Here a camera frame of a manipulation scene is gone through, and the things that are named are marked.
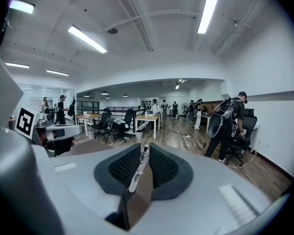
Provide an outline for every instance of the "man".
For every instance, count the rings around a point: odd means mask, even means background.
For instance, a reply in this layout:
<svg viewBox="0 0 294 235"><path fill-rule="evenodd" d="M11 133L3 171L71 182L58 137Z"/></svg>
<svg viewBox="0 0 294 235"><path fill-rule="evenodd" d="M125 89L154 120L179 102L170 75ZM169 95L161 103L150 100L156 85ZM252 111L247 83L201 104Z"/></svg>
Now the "man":
<svg viewBox="0 0 294 235"><path fill-rule="evenodd" d="M152 101L152 107L151 107L151 111L154 115L159 114L160 113L160 108L159 105L157 104L157 100L154 98Z"/></svg>
<svg viewBox="0 0 294 235"><path fill-rule="evenodd" d="M199 130L200 121L201 121L201 106L202 99L199 99L196 103L194 113L196 113L196 124L194 126L195 130Z"/></svg>
<svg viewBox="0 0 294 235"><path fill-rule="evenodd" d="M218 133L210 140L209 147L206 151L205 157L211 157L214 153L217 145L221 141L220 153L219 153L219 162L225 162L225 155L228 151L228 147L231 141L232 134L232 121L237 119L238 130L240 132L240 136L244 138L245 134L243 131L243 119L245 113L244 103L247 103L247 95L245 92L240 92L238 95L238 99L234 99L234 107L232 112L232 118L224 119L223 125L221 126Z"/></svg>
<svg viewBox="0 0 294 235"><path fill-rule="evenodd" d="M193 122L194 119L194 100L191 100L189 106L189 113L188 113L188 117L189 117L189 122Z"/></svg>
<svg viewBox="0 0 294 235"><path fill-rule="evenodd" d="M176 101L174 101L172 109L173 109L173 114L174 114L175 119L178 119L177 107L178 107L178 105L177 105Z"/></svg>
<svg viewBox="0 0 294 235"><path fill-rule="evenodd" d="M63 106L64 101L65 101L65 96L61 95L60 101L58 102L59 111L57 112L57 117L59 119L60 124L65 124L64 112L67 112L69 110L68 108L64 109L64 106Z"/></svg>
<svg viewBox="0 0 294 235"><path fill-rule="evenodd" d="M163 119L165 119L167 117L167 108L168 108L168 104L166 103L165 100L163 100Z"/></svg>

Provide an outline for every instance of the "white shirt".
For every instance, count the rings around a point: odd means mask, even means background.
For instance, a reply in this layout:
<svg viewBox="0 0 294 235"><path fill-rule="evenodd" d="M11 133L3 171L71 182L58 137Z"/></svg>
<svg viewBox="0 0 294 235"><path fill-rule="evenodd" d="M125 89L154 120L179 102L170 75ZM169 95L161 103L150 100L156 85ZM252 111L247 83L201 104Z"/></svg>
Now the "white shirt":
<svg viewBox="0 0 294 235"><path fill-rule="evenodd" d="M159 105L158 104L152 104L152 113L156 114L159 113L160 109L159 109Z"/></svg>

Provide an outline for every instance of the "wooden floor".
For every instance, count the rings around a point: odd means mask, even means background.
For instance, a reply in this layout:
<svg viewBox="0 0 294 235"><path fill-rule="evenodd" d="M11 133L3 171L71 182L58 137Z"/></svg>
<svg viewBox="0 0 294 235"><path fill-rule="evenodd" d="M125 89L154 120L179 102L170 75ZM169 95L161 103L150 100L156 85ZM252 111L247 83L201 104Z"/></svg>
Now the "wooden floor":
<svg viewBox="0 0 294 235"><path fill-rule="evenodd" d="M206 138L206 126L201 126L200 130L195 130L193 128L193 125L193 123L188 123L184 121L183 117L181 117L181 120L175 120L167 116L167 119L162 122L160 130L157 130L156 140L153 139L153 129L151 128L151 124L147 126L146 130L144 130L143 132L141 145L144 146L145 144L154 142L155 144L162 144L166 146L180 148L183 150L189 147L185 152L191 152L194 154L198 154L199 156L204 155L210 142L210 139L207 138L206 147L201 149L202 144L204 143ZM76 136L75 144L78 145L89 139L93 139L94 132L96 132L96 130L94 131L94 129L89 126L89 136L86 137L85 132ZM183 138L182 140L182 135L174 132L184 135L190 134L192 135L192 138ZM107 145L118 147L124 144L137 143L137 140L134 136L132 139L126 138L126 140L127 143L124 143L123 139L119 139L116 142L113 142L113 138L109 137ZM106 140L102 138L99 140L99 142L105 143ZM218 147L216 148L212 156L213 159L218 159L219 148L220 145L218 145ZM251 154L249 151L245 151L244 163L248 163L251 159L254 158L254 156L255 155ZM233 159L233 161L229 163L229 166L238 165L239 163L235 159ZM258 188L260 188L272 201L276 200L281 195L281 193L291 184L291 182L282 173L277 171L274 167L266 163L258 156L256 156L253 161L243 167L231 169L252 182Z"/></svg>

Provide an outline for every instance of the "mesh pad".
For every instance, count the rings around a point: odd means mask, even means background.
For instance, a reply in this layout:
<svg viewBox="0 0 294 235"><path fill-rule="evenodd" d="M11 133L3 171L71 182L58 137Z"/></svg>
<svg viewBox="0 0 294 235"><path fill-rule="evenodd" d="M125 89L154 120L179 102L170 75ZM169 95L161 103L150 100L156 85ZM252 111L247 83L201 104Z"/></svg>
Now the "mesh pad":
<svg viewBox="0 0 294 235"><path fill-rule="evenodd" d="M109 172L116 180L118 180L125 187L131 183L133 175L135 174L140 164L140 147L127 153L120 159L109 165Z"/></svg>
<svg viewBox="0 0 294 235"><path fill-rule="evenodd" d="M137 143L103 161L94 170L102 189L109 194L122 196L140 164L141 144Z"/></svg>
<svg viewBox="0 0 294 235"><path fill-rule="evenodd" d="M154 147L150 147L149 164L152 169L154 188L160 187L177 175L177 163Z"/></svg>
<svg viewBox="0 0 294 235"><path fill-rule="evenodd" d="M152 200L178 197L193 180L193 169L179 156L151 143L149 165L152 170Z"/></svg>

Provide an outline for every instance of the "black pants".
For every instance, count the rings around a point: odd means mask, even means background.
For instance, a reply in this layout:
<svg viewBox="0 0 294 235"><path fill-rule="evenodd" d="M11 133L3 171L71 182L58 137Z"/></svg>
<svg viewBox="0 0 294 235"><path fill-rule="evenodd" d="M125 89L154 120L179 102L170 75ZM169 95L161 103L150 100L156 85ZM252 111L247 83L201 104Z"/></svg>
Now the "black pants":
<svg viewBox="0 0 294 235"><path fill-rule="evenodd" d="M64 116L58 116L59 124L65 124L65 118Z"/></svg>
<svg viewBox="0 0 294 235"><path fill-rule="evenodd" d="M210 140L209 147L206 151L205 157L211 157L212 154L214 153L217 145L221 141L221 148L220 148L220 153L219 153L219 159L223 160L225 158L225 155L227 153L227 150L230 145L231 141L231 134L232 134L232 124L229 121L224 121L223 125L221 126L220 130Z"/></svg>

